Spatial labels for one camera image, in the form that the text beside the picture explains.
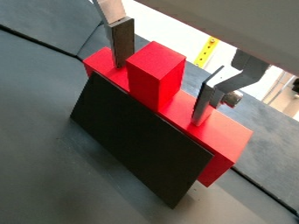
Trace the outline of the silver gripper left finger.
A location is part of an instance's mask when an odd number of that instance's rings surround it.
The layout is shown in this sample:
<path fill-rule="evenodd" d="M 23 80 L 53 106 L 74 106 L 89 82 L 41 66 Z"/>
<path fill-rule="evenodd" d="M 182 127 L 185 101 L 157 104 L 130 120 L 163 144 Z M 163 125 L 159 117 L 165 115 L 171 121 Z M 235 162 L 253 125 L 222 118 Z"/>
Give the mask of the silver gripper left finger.
<path fill-rule="evenodd" d="M 135 54 L 135 20 L 127 15 L 122 0 L 91 0 L 103 19 L 117 68 Z"/>

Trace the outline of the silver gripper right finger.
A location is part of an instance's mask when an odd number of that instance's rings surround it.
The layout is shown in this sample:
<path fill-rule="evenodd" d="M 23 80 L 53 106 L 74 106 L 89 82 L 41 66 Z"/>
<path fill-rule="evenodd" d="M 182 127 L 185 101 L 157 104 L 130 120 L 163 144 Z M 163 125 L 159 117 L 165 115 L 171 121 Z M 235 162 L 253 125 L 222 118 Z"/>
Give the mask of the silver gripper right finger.
<path fill-rule="evenodd" d="M 202 83 L 191 115 L 191 122 L 197 126 L 203 124 L 213 110 L 222 104 L 227 104 L 231 108 L 238 105 L 243 97 L 239 89 L 257 83 L 270 67 L 270 64 L 262 59 L 239 49 L 230 65 L 239 70 L 238 74 L 225 79 L 222 75 L 227 72 L 227 69 L 221 66 Z"/>

